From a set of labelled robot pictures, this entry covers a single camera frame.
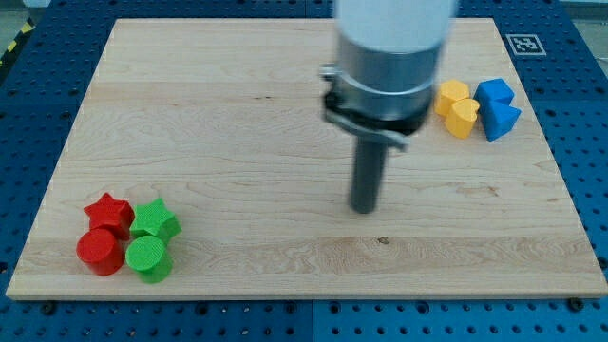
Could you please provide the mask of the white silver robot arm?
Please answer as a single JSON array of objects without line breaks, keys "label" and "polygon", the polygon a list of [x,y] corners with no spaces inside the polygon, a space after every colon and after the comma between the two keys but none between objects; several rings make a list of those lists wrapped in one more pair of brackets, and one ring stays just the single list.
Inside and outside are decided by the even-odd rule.
[{"label": "white silver robot arm", "polygon": [[458,0],[339,0],[324,119],[365,143],[400,150],[428,114]]}]

